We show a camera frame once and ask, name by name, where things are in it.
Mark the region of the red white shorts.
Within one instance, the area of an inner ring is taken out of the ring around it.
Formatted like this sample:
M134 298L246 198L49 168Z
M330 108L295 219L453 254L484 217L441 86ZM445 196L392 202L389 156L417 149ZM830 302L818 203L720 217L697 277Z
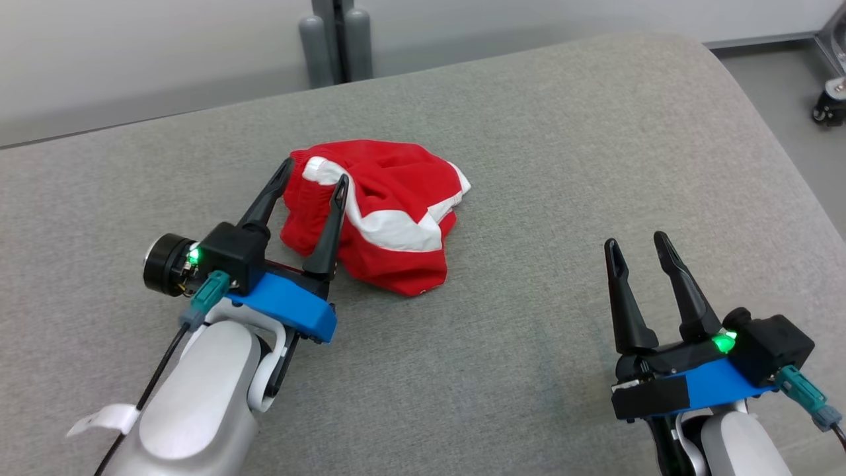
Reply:
M446 237L455 208L471 190L453 163L414 143L349 139L291 153L283 199L286 246L307 256L328 217L330 196L348 177L338 251L348 274L402 296L419 296L447 278Z

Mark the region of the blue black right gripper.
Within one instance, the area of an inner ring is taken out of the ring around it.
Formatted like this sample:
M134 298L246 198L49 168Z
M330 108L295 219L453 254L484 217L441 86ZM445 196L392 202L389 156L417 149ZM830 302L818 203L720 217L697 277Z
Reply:
M685 342L711 338L721 322L668 235L654 233L662 270L668 275L679 308L679 332ZM629 284L629 267L614 238L604 244L617 385L611 387L616 419L634 420L709 409L774 391L774 385L756 387L731 364L727 340L705 340L659 345L656 333L644 322Z

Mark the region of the grey partition post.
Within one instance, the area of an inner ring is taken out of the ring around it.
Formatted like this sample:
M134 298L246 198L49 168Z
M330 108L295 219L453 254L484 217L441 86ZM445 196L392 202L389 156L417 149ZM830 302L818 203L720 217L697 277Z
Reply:
M311 0L298 28L309 87L373 78L371 16L356 0Z

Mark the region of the metal frame with caster wheel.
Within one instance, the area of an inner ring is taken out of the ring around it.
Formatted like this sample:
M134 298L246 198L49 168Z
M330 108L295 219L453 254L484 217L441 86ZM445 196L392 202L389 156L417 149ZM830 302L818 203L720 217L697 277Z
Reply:
M834 70L824 82L812 108L812 119L819 126L846 124L846 0L814 37L816 45Z

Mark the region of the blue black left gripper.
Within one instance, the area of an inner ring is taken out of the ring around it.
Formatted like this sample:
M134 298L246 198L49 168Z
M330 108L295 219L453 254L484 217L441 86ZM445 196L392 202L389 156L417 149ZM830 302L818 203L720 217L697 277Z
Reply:
M273 208L283 196L294 170L293 157L287 157L265 184L237 223L239 229L271 235L267 226ZM336 274L336 258L346 215L350 178L341 174L330 196L330 208L313 253L305 259L303 271L266 261L265 274L250 294L229 292L229 300L296 329L318 344L330 343L338 317L328 295L330 280Z

